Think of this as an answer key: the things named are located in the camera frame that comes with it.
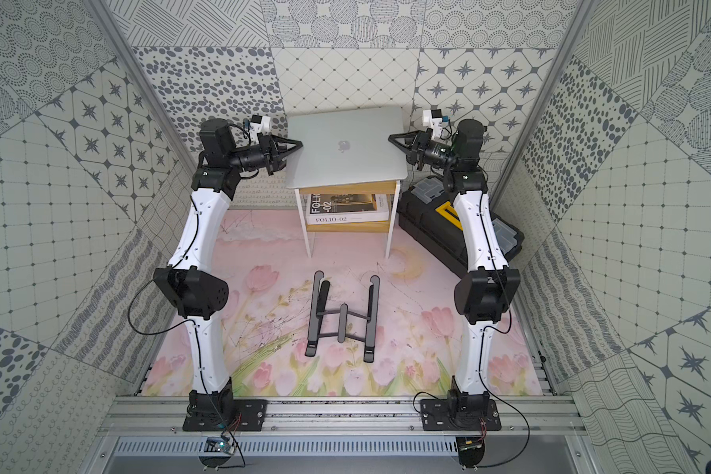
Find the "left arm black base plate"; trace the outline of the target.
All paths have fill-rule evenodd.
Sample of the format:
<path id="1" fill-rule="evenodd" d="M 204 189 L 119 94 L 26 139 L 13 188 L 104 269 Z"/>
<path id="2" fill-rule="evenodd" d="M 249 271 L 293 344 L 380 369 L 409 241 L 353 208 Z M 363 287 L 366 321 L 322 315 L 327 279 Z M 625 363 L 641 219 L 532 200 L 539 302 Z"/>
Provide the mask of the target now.
<path id="1" fill-rule="evenodd" d="M 195 406 L 189 403 L 183 422 L 184 432 L 261 432 L 269 402 L 265 399 L 224 400 L 218 405 L 209 401 Z"/>

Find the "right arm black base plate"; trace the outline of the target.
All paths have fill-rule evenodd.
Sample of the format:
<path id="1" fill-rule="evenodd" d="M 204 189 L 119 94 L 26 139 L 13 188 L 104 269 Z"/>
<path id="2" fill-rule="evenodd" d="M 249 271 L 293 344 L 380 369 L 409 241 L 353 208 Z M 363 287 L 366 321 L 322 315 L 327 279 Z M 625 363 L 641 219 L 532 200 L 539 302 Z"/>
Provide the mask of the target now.
<path id="1" fill-rule="evenodd" d="M 444 399 L 426 398 L 416 408 L 420 411 L 425 432 L 480 432 L 483 427 L 490 432 L 499 432 L 503 426 L 496 402 L 488 400 L 487 407 L 472 407 L 464 410 L 450 409 Z"/>

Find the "silver laptop computer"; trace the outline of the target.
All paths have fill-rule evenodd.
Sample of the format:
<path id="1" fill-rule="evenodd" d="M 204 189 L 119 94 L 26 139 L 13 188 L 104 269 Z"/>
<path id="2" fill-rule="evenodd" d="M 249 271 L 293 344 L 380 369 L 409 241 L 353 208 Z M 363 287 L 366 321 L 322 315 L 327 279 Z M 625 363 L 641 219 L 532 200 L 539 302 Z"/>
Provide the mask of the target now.
<path id="1" fill-rule="evenodd" d="M 357 109 L 288 119 L 288 138 L 303 143 L 286 167 L 286 187 L 312 188 L 407 178 L 405 156 L 388 142 L 404 132 L 399 107 Z"/>

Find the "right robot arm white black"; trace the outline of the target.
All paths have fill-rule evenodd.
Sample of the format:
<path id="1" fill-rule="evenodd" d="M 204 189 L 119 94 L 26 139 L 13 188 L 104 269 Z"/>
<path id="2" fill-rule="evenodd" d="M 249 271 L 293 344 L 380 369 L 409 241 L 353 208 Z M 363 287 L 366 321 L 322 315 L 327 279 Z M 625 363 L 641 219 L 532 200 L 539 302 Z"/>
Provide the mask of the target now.
<path id="1" fill-rule="evenodd" d="M 391 134 L 409 164 L 422 170 L 426 164 L 442 169 L 442 185 L 460 222 L 467 252 L 467 271 L 454 289 L 456 311 L 465 317 L 461 360 L 452 379 L 448 400 L 453 410 L 468 410 L 488 402 L 487 369 L 491 341 L 502 315 L 510 309 L 521 275 L 511 269 L 500 249 L 489 209 L 487 178 L 478 165 L 487 126 L 462 120 L 450 144 L 434 140 L 434 131 L 414 130 Z"/>

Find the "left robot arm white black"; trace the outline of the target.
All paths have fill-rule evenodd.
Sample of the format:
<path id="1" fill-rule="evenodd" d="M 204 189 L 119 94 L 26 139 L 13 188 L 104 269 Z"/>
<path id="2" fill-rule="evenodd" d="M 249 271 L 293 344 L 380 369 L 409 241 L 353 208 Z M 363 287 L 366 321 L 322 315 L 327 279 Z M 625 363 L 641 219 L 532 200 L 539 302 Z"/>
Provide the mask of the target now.
<path id="1" fill-rule="evenodd" d="M 223 118 L 201 125 L 203 151 L 193 177 L 190 211 L 174 256 L 154 271 L 154 282 L 185 320 L 194 363 L 189 409 L 195 415 L 231 410 L 231 376 L 223 357 L 216 315 L 227 304 L 228 284 L 211 273 L 220 225 L 236 190 L 253 173 L 274 175 L 302 143 L 271 132 L 269 117 L 254 115 L 241 126 Z"/>

